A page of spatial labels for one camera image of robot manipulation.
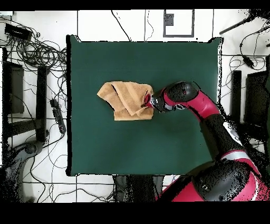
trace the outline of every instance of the folded towel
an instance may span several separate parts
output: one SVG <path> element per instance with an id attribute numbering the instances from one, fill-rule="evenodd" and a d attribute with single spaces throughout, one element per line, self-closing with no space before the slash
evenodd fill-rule
<path id="1" fill-rule="evenodd" d="M 98 96 L 114 109 L 114 120 L 145 120 L 153 116 L 152 108 L 141 108 L 146 93 L 153 94 L 148 84 L 113 81 L 106 82 Z"/>

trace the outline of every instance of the cloth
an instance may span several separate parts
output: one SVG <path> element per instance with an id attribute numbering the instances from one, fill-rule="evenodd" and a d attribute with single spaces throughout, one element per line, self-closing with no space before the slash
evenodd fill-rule
<path id="1" fill-rule="evenodd" d="M 106 82 L 98 96 L 107 101 L 114 110 L 114 120 L 145 120 L 153 116 L 153 108 L 143 107 L 146 94 L 153 94 L 148 84 L 135 82 Z"/>

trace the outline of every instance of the white floor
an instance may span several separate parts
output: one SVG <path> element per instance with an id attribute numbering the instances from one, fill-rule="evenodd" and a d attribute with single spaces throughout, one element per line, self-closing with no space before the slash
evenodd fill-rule
<path id="1" fill-rule="evenodd" d="M 212 37 L 220 36 L 219 32 L 247 17 L 247 10 L 195 10 L 195 36 L 194 38 L 163 38 L 163 10 L 146 10 L 146 19 L 144 20 L 145 10 L 132 10 L 132 11 L 114 11 L 114 14 L 119 19 L 123 29 L 132 41 L 199 41 L 207 42 Z M 175 17 L 180 16 L 180 12 L 177 10 L 170 10 L 170 13 L 174 13 Z M 121 27 L 117 23 L 110 11 L 30 11 L 30 12 L 15 12 L 12 16 L 12 20 L 19 22 L 25 26 L 32 27 L 41 34 L 40 40 L 48 40 L 57 43 L 61 49 L 66 47 L 65 38 L 67 34 L 78 35 L 82 41 L 128 41 L 127 36 L 122 31 Z M 226 77 L 230 73 L 229 62 L 230 59 L 240 54 L 239 44 L 242 39 L 250 33 L 259 30 L 265 21 L 260 18 L 254 21 L 244 24 L 232 31 L 229 31 L 222 35 L 224 37 L 224 44 L 222 48 L 222 85 L 226 82 Z M 0 23 L 0 38 L 5 38 L 3 32 L 3 24 Z M 263 32 L 257 40 L 257 47 L 255 55 L 261 55 L 263 57 L 270 54 L 270 48 L 266 48 L 266 44 L 270 43 L 270 35 Z M 242 52 L 245 55 L 253 55 L 256 43 L 257 35 L 249 36 L 244 42 Z M 238 66 L 243 60 L 239 56 L 235 56 L 231 66 Z M 257 68 L 261 68 L 263 63 L 259 63 Z M 246 65 L 242 65 L 238 68 L 242 71 L 243 80 L 242 86 L 245 86 L 245 78 L 247 74 L 256 72 L 250 69 Z M 36 87 L 30 86 L 36 83 L 36 75 L 31 72 L 25 72 L 24 89 L 32 89 L 36 92 Z M 59 87 L 57 85 L 57 79 L 53 75 L 48 76 L 48 86 L 54 91 L 58 92 Z M 228 93 L 230 90 L 226 86 L 222 88 L 221 95 Z M 245 99 L 245 88 L 242 89 L 243 99 Z M 47 97 L 51 98 L 54 93 L 48 89 Z M 29 90 L 24 91 L 24 101 L 27 104 L 31 114 L 35 117 L 36 96 Z M 229 114 L 229 101 L 230 94 L 222 98 L 221 103 L 225 108 L 226 113 Z M 64 108 L 64 101 L 61 102 L 62 108 Z M 244 104 L 242 103 L 242 118 L 243 118 Z M 23 115 L 13 115 L 12 122 L 20 121 L 22 118 L 29 118 L 27 110 Z M 48 129 L 55 124 L 52 110 L 48 102 L 47 105 L 47 127 Z M 9 139 L 10 145 L 13 147 L 24 142 L 26 138 L 33 135 L 34 132 L 28 132 L 21 135 L 14 136 Z M 61 134 L 59 133 L 58 126 L 54 125 L 51 128 L 50 142 L 57 140 Z M 55 202 L 90 202 L 95 197 L 86 194 L 86 192 L 98 196 L 108 196 L 113 188 L 113 180 L 108 175 L 79 175 L 78 177 L 69 177 L 65 174 L 66 159 L 67 159 L 67 136 L 60 140 L 56 147 L 55 144 L 42 151 L 35 159 L 35 165 L 33 175 L 45 183 L 46 190 L 42 195 L 40 202 L 52 202 L 49 197 L 49 189 L 53 183 L 53 200 Z M 54 167 L 50 161 L 48 151 L 50 152 L 50 158 L 55 165 L 61 168 Z M 33 163 L 33 159 L 29 159 L 26 163 L 24 170 L 24 189 L 27 196 L 34 196 L 36 200 L 42 193 L 44 186 L 35 181 L 29 174 L 30 167 Z M 171 183 L 173 175 L 165 177 L 164 185 Z"/>

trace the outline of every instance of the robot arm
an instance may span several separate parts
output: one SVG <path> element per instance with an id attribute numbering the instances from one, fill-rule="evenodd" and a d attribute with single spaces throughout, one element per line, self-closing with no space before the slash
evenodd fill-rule
<path id="1" fill-rule="evenodd" d="M 219 113 L 216 104 L 191 83 L 173 83 L 154 95 L 147 95 L 144 105 L 160 113 L 181 105 L 191 110 L 200 122 L 211 157 L 209 168 L 196 175 L 182 175 L 165 189 L 158 201 L 247 201 L 268 200 L 269 188 L 232 125 Z"/>
<path id="2" fill-rule="evenodd" d="M 147 95 L 144 104 L 160 113 L 175 110 L 178 105 L 191 110 L 200 122 L 201 132 L 213 160 L 230 150 L 245 150 L 238 136 L 219 113 L 216 104 L 190 82 L 176 82 L 154 95 Z"/>

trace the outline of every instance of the green table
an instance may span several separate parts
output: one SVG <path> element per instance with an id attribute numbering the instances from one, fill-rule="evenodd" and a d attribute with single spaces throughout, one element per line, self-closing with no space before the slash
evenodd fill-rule
<path id="1" fill-rule="evenodd" d="M 188 110 L 115 122 L 97 96 L 105 82 L 147 83 L 154 91 L 195 81 L 216 101 L 221 38 L 198 42 L 71 42 L 71 175 L 182 174 L 211 160 Z"/>

